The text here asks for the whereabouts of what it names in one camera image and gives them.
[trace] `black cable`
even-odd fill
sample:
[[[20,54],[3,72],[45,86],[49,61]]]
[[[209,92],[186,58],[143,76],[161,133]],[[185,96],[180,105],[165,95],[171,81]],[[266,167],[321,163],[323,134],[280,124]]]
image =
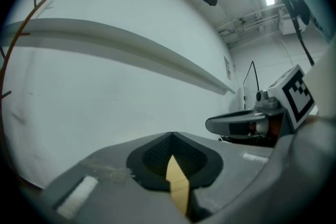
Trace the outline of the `black cable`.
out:
[[[299,22],[298,22],[298,19],[297,19],[297,15],[295,14],[295,11],[293,9],[293,6],[290,2],[290,0],[282,0],[282,2],[284,3],[286,9],[288,10],[288,13],[290,15],[290,18],[292,19],[292,22],[293,22],[293,25],[294,25],[294,28],[295,28],[295,31],[296,31],[296,34],[299,38],[299,41],[303,47],[303,50],[305,51],[307,57],[308,57],[308,60],[311,64],[311,66],[313,66],[315,63],[314,63],[314,60],[313,58],[311,58],[310,54],[309,54],[309,51],[307,50],[304,42],[303,42],[303,39],[302,39],[302,35],[301,35],[301,29],[300,29],[300,25],[299,25]]]

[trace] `white wall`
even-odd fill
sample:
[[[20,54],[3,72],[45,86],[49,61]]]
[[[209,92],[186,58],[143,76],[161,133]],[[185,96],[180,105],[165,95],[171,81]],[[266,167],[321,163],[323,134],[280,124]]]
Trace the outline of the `white wall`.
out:
[[[302,36],[313,60],[317,62],[328,48],[328,43],[313,26],[308,26]],[[238,86],[242,88],[241,100],[244,94],[243,82],[252,61],[256,66],[260,89],[267,89],[282,74],[297,64],[305,73],[311,68],[296,34],[283,36],[280,33],[275,33],[265,35],[238,44],[230,49],[230,52],[235,63]],[[240,103],[240,108],[244,108],[244,101]]]
[[[33,0],[18,0],[7,24],[24,20],[32,7]],[[232,62],[227,46],[186,0],[51,0],[33,18],[89,20],[130,31],[177,52],[237,90],[225,73],[224,56]]]
[[[23,20],[32,4],[33,0],[19,0],[7,23]],[[227,47],[185,0],[51,0],[34,18],[82,19],[122,28],[174,50],[237,87],[233,71],[232,80],[226,78],[223,56],[232,61]],[[4,92],[12,94],[2,107],[19,173],[45,187],[109,145],[166,131],[217,139],[206,130],[205,120],[227,113],[233,95],[176,79],[179,74],[165,76],[141,68],[167,68],[159,65],[113,46],[85,42],[82,36],[20,37],[5,75]]]

